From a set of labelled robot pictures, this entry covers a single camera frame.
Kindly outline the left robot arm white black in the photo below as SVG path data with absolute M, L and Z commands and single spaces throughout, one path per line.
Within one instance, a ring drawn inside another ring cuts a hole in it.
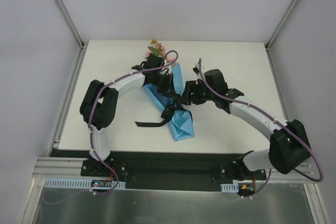
M 115 117 L 118 98 L 134 89 L 151 84 L 157 87 L 158 93 L 168 98 L 178 99 L 180 95 L 175 92 L 173 75 L 161 71 L 172 66 L 176 61 L 177 59 L 174 59 L 165 63 L 163 58 L 150 55 L 146 61 L 133 66 L 127 74 L 109 83 L 98 80 L 90 82 L 80 106 L 80 114 L 89 129 L 89 154 L 96 160 L 92 169 L 99 176 L 106 176 L 111 170 L 111 164 L 106 160 L 110 155 L 110 147 L 105 129 Z

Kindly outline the fake flower stem pink roses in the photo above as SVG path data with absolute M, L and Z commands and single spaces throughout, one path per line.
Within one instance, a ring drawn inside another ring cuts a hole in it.
M 150 55 L 161 57 L 168 63 L 177 59 L 177 54 L 175 52 L 168 52 L 162 43 L 155 38 L 151 39 L 145 58 L 147 59 Z

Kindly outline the black ribbon gold lettering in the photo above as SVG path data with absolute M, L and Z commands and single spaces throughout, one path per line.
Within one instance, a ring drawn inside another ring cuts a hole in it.
M 163 120 L 162 122 L 136 122 L 138 127 L 161 127 L 173 122 L 173 125 L 179 129 L 185 122 L 193 123 L 191 112 L 180 105 L 176 105 L 176 102 L 171 98 L 155 94 L 151 90 L 146 90 L 146 92 L 154 104 L 162 110 L 161 118 Z

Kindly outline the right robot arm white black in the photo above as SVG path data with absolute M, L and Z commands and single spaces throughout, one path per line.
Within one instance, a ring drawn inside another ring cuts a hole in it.
M 262 169 L 288 174 L 311 157 L 305 127 L 300 121 L 289 122 L 268 114 L 241 91 L 230 89 L 218 69 L 201 73 L 195 67 L 193 71 L 197 80 L 186 82 L 182 104 L 200 105 L 212 101 L 217 108 L 242 119 L 269 141 L 268 149 L 249 151 L 233 161 L 226 169 L 228 176 L 244 180 Z

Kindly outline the blue wrapping paper sheet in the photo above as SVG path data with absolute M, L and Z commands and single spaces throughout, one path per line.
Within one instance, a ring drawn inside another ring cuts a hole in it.
M 154 86 L 152 84 L 145 85 L 143 87 L 143 89 L 145 90 L 145 92 L 146 92 L 146 90 L 151 90 L 155 94 L 158 94 L 156 86 Z M 172 134 L 175 141 L 180 141 L 180 140 L 184 140 L 184 139 L 191 138 L 191 137 L 195 136 L 193 123 L 191 123 L 191 122 L 185 122 L 184 125 L 181 126 L 179 129 L 177 128 L 177 126 L 173 125 L 173 122 L 167 123 L 167 125 L 169 126 L 171 134 Z

